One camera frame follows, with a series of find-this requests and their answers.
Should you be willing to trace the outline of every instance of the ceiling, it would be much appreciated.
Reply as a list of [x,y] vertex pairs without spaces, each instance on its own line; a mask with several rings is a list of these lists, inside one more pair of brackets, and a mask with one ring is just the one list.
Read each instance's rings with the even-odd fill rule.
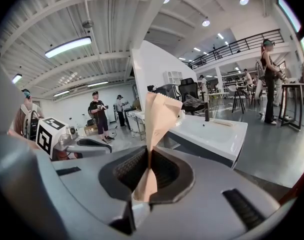
[[[182,54],[191,59],[200,55],[191,52],[195,46],[210,51],[213,44],[233,42],[230,28],[222,29],[219,17],[235,8],[241,16],[245,13],[239,0],[163,1],[87,0],[94,22],[88,29],[82,27],[87,20],[85,0],[20,0],[1,26],[0,61],[10,78],[22,74],[19,89],[52,98],[92,83],[133,80],[130,48],[139,47],[143,39],[174,55],[185,50]],[[204,32],[206,17],[211,31]],[[217,29],[226,40],[217,39]],[[91,36],[91,45],[45,57],[46,51],[85,36]]]

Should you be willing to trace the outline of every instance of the white basin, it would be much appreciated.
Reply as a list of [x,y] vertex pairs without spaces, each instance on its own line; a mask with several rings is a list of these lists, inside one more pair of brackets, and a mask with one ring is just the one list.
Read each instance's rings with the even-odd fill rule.
[[248,124],[230,120],[185,115],[169,131],[206,150],[235,161],[241,151]]

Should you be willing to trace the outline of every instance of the paper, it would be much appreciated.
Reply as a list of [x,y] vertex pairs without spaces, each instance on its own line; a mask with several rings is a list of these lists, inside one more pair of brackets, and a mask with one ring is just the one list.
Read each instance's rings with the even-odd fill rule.
[[134,198],[148,202],[158,191],[157,178],[151,169],[152,149],[177,121],[182,102],[160,93],[148,92],[145,99],[145,133],[148,164],[134,190]]

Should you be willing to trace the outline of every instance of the chair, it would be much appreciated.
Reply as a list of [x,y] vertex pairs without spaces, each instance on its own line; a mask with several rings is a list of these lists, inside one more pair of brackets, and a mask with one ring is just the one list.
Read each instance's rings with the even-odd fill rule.
[[237,89],[237,87],[235,85],[229,85],[227,87],[227,89],[228,89],[229,93],[234,93],[232,113],[233,113],[234,109],[237,107],[237,104],[238,104],[237,98],[239,98],[240,106],[242,108],[242,114],[244,114],[244,110],[246,110],[246,108],[244,106],[243,99],[245,99],[246,97],[244,95],[241,95],[241,91],[239,89]]
[[[192,97],[198,99],[198,83],[194,82],[192,78],[182,79],[181,85],[178,86],[178,90],[181,93],[182,102],[186,101],[187,95],[191,95]],[[191,115],[194,116],[195,111],[199,111],[204,109],[203,105],[198,107],[192,106],[184,106],[182,105],[182,109],[186,112],[191,112]]]

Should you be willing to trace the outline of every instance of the black railing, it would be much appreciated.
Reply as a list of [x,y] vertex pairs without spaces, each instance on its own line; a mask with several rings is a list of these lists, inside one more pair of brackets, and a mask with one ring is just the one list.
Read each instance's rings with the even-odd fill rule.
[[284,42],[280,29],[275,29],[229,43],[228,45],[222,46],[218,49],[209,52],[208,54],[196,58],[193,62],[190,62],[188,66],[194,70],[198,67],[206,65],[213,61],[220,60],[224,57],[251,49],[260,48],[264,39],[269,39],[274,44]]

